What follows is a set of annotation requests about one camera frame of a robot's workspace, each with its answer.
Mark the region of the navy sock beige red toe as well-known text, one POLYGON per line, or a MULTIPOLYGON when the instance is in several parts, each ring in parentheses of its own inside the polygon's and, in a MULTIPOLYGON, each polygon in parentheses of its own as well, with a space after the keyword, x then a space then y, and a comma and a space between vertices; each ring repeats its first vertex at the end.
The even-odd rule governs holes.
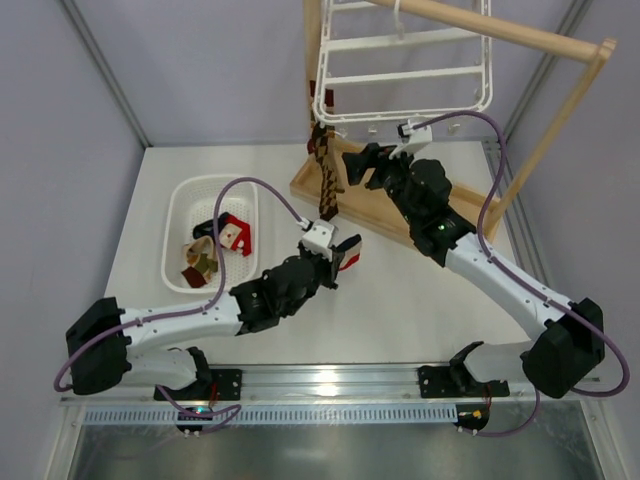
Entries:
POLYGON ((361 248, 362 237, 360 234, 345 239, 335 247, 335 252, 339 258, 338 268, 340 271, 349 269, 359 261, 361 248))

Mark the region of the beige striped green sock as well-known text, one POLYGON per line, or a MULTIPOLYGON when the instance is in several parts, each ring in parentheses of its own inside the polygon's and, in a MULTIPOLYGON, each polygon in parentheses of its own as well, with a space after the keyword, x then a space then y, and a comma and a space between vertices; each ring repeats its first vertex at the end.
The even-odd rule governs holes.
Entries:
POLYGON ((219 270, 219 261, 214 240, 209 236, 201 237, 185 244, 182 249, 185 268, 181 275, 192 289, 209 285, 219 270))

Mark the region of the navy blue sock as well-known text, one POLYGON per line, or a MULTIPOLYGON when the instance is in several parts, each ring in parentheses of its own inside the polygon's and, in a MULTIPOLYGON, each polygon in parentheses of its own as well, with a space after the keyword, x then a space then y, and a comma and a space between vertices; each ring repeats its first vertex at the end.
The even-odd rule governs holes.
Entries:
POLYGON ((205 222, 202 222, 198 225, 196 225, 193 230, 192 230, 192 236, 195 240, 204 237, 204 236, 209 236, 212 239, 215 240, 216 244, 220 244, 223 248, 231 250, 230 249, 230 245, 231 245, 231 228, 227 227, 227 221, 228 218, 231 216, 232 214, 228 213, 228 212, 223 212, 222 214, 220 214, 216 220, 216 225, 218 228, 218 235, 215 236, 214 235, 214 221, 213 220, 208 220, 205 222))

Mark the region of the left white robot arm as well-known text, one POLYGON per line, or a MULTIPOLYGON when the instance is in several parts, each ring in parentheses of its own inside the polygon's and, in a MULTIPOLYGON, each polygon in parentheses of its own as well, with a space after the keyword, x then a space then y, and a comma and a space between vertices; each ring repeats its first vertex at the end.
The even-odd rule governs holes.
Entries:
POLYGON ((189 344, 274 328, 295 315, 319 288, 334 289, 339 272, 359 259, 355 235, 324 256, 306 247, 254 280, 206 304, 122 309, 113 297, 95 301, 66 331, 68 360, 54 388, 94 395, 118 385, 161 386, 178 399, 196 398, 213 379, 205 354, 189 344))

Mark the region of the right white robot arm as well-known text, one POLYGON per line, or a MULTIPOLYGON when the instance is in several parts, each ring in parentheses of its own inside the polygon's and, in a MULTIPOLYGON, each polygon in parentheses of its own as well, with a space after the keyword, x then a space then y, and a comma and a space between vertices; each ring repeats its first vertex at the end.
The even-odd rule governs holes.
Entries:
POLYGON ((442 164, 392 152, 370 143, 359 153, 343 154, 348 183, 384 190, 407 222, 416 249, 483 291, 529 338, 470 346, 463 355, 466 371, 481 383, 522 372, 541 393, 563 397, 604 358, 600 306, 589 298, 574 302, 522 270, 508 276, 513 264, 450 206, 452 184, 442 164))

